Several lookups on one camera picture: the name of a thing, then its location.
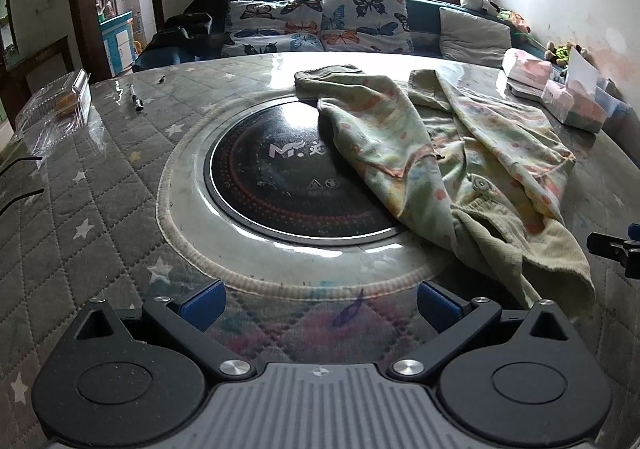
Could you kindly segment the white paper sheet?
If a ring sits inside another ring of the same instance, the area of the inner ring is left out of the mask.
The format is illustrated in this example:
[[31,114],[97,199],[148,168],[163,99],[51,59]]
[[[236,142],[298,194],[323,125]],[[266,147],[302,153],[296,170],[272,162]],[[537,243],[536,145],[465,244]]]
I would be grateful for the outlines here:
[[585,60],[576,47],[573,47],[568,61],[566,87],[593,97],[596,94],[598,79],[598,69]]

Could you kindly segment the grey plain cushion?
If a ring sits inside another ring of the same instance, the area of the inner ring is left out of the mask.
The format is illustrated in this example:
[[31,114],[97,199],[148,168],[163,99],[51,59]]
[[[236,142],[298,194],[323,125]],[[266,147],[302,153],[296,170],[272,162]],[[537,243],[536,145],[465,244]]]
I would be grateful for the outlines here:
[[511,48],[511,31],[500,22],[461,10],[439,9],[439,50],[442,58],[466,64],[499,68]]

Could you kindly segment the colourful plush toys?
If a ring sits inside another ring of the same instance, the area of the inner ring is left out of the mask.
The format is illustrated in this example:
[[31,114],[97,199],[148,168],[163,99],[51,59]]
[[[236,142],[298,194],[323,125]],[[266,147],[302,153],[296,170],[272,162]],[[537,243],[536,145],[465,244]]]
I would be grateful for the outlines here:
[[548,41],[544,46],[544,59],[560,68],[566,68],[570,62],[570,53],[575,51],[580,56],[585,56],[587,50],[579,44],[566,42],[556,45],[555,42]]

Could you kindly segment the blue sofa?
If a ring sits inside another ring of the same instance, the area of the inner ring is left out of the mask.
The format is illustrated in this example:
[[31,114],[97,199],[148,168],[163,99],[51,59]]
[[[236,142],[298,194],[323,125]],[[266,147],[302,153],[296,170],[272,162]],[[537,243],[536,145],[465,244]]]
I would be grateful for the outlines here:
[[[258,1],[258,2],[283,2],[291,0],[231,0],[231,1]],[[439,9],[441,7],[461,10],[462,12],[479,16],[500,24],[505,24],[511,31],[511,43],[513,47],[526,50],[536,57],[544,57],[544,44],[534,43],[529,33],[521,31],[508,20],[495,18],[486,13],[477,13],[460,6],[437,0],[406,0],[408,8],[409,28],[412,36],[414,54],[424,57],[442,57],[439,51],[440,19]],[[177,54],[150,55],[141,53],[132,66],[132,71],[139,72],[151,70],[171,65],[185,64],[186,62],[211,60],[195,59],[187,60],[186,57],[180,59]]]

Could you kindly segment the pink tissue pack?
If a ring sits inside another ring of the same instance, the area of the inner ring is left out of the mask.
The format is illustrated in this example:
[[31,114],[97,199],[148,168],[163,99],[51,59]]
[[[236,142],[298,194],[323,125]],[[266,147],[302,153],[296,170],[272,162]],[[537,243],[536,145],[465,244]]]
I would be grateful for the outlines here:
[[541,94],[542,104],[562,124],[598,134],[608,113],[578,83],[578,90],[548,80]]
[[503,54],[502,70],[510,86],[519,91],[540,95],[552,78],[553,65],[520,48],[509,48]]

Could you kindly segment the clear plastic storage box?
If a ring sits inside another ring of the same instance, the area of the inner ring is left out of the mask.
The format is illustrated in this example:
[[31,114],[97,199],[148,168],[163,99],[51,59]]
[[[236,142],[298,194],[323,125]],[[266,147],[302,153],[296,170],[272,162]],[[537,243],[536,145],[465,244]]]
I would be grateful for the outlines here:
[[614,95],[613,91],[612,83],[599,76],[596,94],[591,98],[608,113],[608,118],[604,124],[614,116],[617,110],[626,112],[629,109],[629,106],[623,101],[622,97]]

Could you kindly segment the black bag on sofa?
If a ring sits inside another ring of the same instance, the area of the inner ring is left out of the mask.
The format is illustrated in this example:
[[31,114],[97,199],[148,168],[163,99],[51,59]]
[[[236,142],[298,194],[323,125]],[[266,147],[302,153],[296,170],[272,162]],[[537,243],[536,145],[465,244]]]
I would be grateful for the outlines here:
[[226,39],[230,0],[193,0],[181,13],[169,17],[143,53],[177,54],[180,59],[215,59]]

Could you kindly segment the black marker pen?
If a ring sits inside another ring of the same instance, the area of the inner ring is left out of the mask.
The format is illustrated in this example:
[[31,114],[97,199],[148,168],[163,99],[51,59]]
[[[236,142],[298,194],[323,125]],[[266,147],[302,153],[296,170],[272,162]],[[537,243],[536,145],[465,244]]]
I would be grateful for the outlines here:
[[136,110],[137,112],[141,112],[144,109],[144,103],[142,102],[142,99],[138,96],[136,90],[134,89],[134,85],[132,84],[129,85],[129,93],[130,93],[132,103],[134,104],[134,110]]

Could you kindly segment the round black induction cooktop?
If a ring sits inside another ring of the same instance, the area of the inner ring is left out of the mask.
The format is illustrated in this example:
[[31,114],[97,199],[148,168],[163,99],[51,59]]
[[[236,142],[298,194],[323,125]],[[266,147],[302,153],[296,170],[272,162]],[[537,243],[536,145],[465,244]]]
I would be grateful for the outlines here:
[[233,221],[308,247],[378,242],[401,224],[336,150],[332,125],[312,99],[262,102],[210,135],[209,197]]

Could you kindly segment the white plush toy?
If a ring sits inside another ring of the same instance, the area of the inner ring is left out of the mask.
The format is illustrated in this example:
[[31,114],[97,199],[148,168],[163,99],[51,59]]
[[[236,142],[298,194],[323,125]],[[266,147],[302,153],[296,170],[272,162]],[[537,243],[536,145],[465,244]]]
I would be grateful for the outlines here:
[[474,12],[486,13],[490,16],[497,16],[500,7],[494,0],[460,0],[460,6]]

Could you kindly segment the clear plastic food container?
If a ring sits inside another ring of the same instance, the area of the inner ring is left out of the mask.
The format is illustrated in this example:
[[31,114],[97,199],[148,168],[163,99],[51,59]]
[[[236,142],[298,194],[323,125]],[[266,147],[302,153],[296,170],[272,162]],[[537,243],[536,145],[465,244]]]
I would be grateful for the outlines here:
[[17,114],[15,133],[33,156],[44,157],[88,121],[89,74],[78,69],[65,74],[29,98]]

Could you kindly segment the blue white cabinet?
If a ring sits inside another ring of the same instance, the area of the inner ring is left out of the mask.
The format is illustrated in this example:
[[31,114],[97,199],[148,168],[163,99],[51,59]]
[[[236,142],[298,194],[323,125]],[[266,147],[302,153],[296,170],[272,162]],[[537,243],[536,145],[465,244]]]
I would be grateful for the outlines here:
[[112,76],[127,70],[137,59],[132,23],[134,13],[127,12],[100,23],[103,45]]

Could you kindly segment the butterfly print cushion lying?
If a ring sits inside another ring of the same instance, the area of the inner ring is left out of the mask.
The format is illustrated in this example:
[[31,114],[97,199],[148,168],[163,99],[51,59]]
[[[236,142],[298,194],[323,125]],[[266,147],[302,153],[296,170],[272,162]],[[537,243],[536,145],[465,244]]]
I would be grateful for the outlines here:
[[287,52],[322,52],[319,0],[232,1],[222,57]]

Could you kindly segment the pink tissue pack far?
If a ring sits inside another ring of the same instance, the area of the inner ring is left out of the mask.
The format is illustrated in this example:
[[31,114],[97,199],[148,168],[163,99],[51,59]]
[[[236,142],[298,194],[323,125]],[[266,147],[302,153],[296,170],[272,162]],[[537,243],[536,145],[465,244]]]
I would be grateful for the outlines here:
[[540,95],[552,78],[553,65],[520,48],[509,48],[503,54],[502,70],[510,86],[519,91]]

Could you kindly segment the butterfly print cushion upright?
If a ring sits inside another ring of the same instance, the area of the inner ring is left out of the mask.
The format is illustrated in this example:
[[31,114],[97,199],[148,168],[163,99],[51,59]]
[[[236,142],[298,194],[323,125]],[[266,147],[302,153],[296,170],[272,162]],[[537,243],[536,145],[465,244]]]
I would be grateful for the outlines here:
[[410,54],[406,0],[320,0],[320,39],[328,52]]

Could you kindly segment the pink tissue pack near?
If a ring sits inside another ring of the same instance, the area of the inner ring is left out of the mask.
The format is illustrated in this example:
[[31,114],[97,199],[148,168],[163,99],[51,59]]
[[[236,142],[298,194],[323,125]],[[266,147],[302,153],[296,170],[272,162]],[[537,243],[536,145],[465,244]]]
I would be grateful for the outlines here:
[[608,113],[578,83],[578,90],[548,80],[541,94],[542,104],[562,124],[598,134]]

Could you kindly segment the green patterned children's jacket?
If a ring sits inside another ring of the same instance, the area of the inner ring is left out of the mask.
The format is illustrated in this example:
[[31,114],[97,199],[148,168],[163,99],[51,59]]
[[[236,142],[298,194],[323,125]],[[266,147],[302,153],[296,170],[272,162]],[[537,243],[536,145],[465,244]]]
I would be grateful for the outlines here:
[[351,66],[300,71],[333,143],[393,217],[523,305],[589,313],[590,266],[561,201],[575,156],[542,111],[477,94],[439,72],[405,83]]

